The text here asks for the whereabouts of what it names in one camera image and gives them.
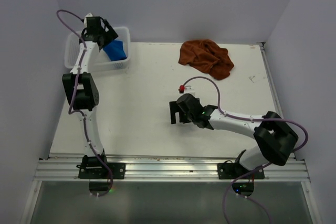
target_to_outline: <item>purple cable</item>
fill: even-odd
[[[86,141],[88,142],[89,146],[90,146],[90,149],[92,150],[92,152],[94,153],[94,155],[96,156],[97,160],[102,164],[102,166],[104,166],[107,171],[108,171],[108,175],[110,177],[110,184],[109,184],[109,187],[108,187],[108,190],[103,192],[102,194],[99,194],[97,193],[97,196],[98,197],[101,197],[101,196],[104,196],[106,195],[110,189],[112,188],[112,185],[113,185],[113,174],[112,174],[112,171],[111,169],[107,166],[107,164],[105,164],[105,162],[99,157],[98,153],[96,152],[96,150],[93,148],[92,144],[91,144],[91,141],[89,140],[89,136],[88,136],[88,132],[87,132],[87,128],[86,128],[86,118],[85,118],[85,114],[81,111],[81,110],[72,110],[72,108],[74,107],[74,102],[75,102],[75,97],[76,97],[76,93],[77,93],[77,86],[78,86],[78,79],[79,79],[79,75],[80,75],[80,69],[81,69],[81,65],[82,65],[82,61],[83,61],[83,58],[84,58],[84,55],[85,55],[85,52],[87,51],[87,46],[86,46],[86,43],[85,41],[83,40],[83,38],[78,34],[76,33],[75,30],[73,30],[70,26],[68,26],[62,19],[61,17],[59,16],[59,13],[68,13],[68,14],[71,14],[72,16],[75,16],[76,18],[78,18],[79,20],[83,21],[79,16],[77,16],[76,14],[68,11],[68,10],[63,10],[63,9],[60,9],[56,12],[56,15],[57,15],[57,18],[59,19],[59,21],[61,21],[61,23],[67,27],[71,32],[73,32],[79,39],[80,41],[83,43],[84,45],[84,50],[80,56],[80,59],[79,59],[79,62],[78,62],[78,68],[77,68],[77,74],[76,74],[76,77],[75,77],[75,85],[74,85],[74,91],[72,93],[72,97],[71,97],[71,102],[70,102],[70,106],[69,106],[69,115],[71,114],[74,114],[76,112],[78,113],[81,113],[81,115],[83,116],[83,125],[84,125],[84,135],[85,135],[85,138],[86,138]]]
[[[217,90],[217,95],[218,95],[218,101],[217,101],[218,110],[220,111],[220,113],[225,114],[224,111],[220,108],[220,107],[221,107],[221,95],[220,95],[221,93],[220,93],[220,91],[219,91],[219,88],[218,88],[217,84],[216,84],[213,80],[211,80],[210,78],[208,78],[208,77],[204,77],[204,76],[196,76],[196,77],[192,77],[192,78],[186,80],[185,83],[183,84],[183,86],[185,86],[188,82],[190,82],[191,80],[194,80],[194,79],[205,79],[205,80],[208,80],[209,82],[211,82],[211,83],[215,86],[215,88],[216,88],[216,90]],[[251,121],[250,118],[242,118],[242,117],[240,117],[240,116],[230,115],[230,114],[228,114],[228,113],[226,113],[226,116],[228,116],[229,118],[237,119],[237,120]],[[286,119],[282,119],[282,118],[259,118],[259,119],[253,119],[253,121],[255,121],[255,122],[286,122],[286,123],[294,124],[294,125],[296,125],[297,127],[301,128],[302,131],[304,132],[304,139],[305,139],[305,140],[302,142],[301,145],[299,145],[297,148],[295,148],[295,149],[293,150],[293,152],[300,150],[300,149],[303,148],[303,147],[306,145],[306,143],[308,142],[308,131],[307,131],[301,124],[299,124],[299,123],[297,123],[297,122],[294,122],[294,121],[292,121],[292,120],[286,120]],[[228,194],[229,189],[231,188],[231,186],[232,186],[237,180],[242,179],[242,178],[244,178],[244,177],[246,177],[246,176],[249,176],[249,175],[251,175],[251,174],[257,172],[258,170],[263,169],[263,168],[269,166],[270,164],[271,164],[271,163],[268,163],[268,164],[263,165],[263,166],[261,166],[261,167],[257,167],[257,168],[255,168],[254,170],[251,170],[251,171],[247,172],[246,174],[243,174],[243,175],[239,176],[238,178],[234,179],[232,182],[230,182],[230,185],[227,187],[227,189],[226,189],[225,192],[224,192],[224,195],[223,195],[223,201],[222,201],[224,217],[225,217],[225,220],[227,221],[228,224],[230,224],[231,222],[229,221],[228,216],[227,216],[227,213],[226,213],[226,209],[225,209],[225,208],[226,208],[225,201],[226,201],[226,197],[227,197],[227,194]],[[248,198],[248,199],[251,200],[252,202],[256,203],[257,205],[259,205],[259,206],[266,212],[267,217],[268,217],[268,219],[269,219],[269,223],[272,223],[272,218],[271,218],[269,212],[266,210],[266,208],[265,208],[262,204],[260,204],[259,202],[257,202],[256,200],[254,200],[254,199],[252,199],[252,198]]]

